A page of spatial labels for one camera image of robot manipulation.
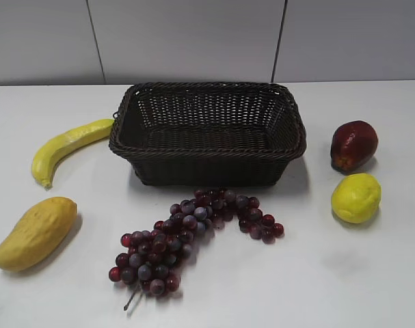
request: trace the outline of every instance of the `brown woven basket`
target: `brown woven basket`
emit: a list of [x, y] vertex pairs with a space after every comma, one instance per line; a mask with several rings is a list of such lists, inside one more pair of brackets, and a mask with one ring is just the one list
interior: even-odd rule
[[306, 149], [297, 104], [270, 83], [144, 83], [114, 115], [112, 152], [145, 185], [274, 185]]

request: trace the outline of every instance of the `yellow mango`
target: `yellow mango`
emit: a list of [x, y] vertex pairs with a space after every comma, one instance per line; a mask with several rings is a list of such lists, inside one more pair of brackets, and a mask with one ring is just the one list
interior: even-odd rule
[[51, 197], [32, 206], [0, 244], [0, 269], [22, 271], [44, 260], [66, 237], [77, 204]]

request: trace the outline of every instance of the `lemon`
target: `lemon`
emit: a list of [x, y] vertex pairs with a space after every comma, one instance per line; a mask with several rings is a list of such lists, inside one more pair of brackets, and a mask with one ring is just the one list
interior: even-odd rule
[[374, 176], [352, 174], [344, 178], [332, 194], [332, 209], [343, 221], [363, 223], [375, 214], [381, 199], [381, 187]]

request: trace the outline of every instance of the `white table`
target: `white table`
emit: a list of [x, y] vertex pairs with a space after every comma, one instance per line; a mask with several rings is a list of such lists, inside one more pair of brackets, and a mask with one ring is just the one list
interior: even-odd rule
[[[228, 223], [183, 272], [182, 295], [143, 299], [108, 270], [125, 232], [151, 229], [191, 188], [146, 187], [107, 141], [67, 158], [45, 191], [30, 172], [49, 138], [117, 110], [127, 85], [0, 87], [0, 242], [21, 215], [55, 195], [78, 203], [62, 246], [24, 274], [0, 270], [0, 327], [415, 327], [415, 81], [291, 83], [308, 133], [304, 159], [270, 189], [242, 189], [286, 229], [264, 245]], [[365, 120], [379, 135], [368, 172], [381, 182], [380, 214], [367, 229], [331, 214], [343, 177], [330, 142], [344, 122]]]

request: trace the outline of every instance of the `yellow banana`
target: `yellow banana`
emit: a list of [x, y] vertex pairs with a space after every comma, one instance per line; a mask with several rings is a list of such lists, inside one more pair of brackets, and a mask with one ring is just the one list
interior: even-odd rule
[[31, 167], [33, 177], [44, 188], [51, 188], [57, 163], [71, 152], [108, 137], [113, 122], [113, 119], [98, 120], [50, 139], [34, 156]]

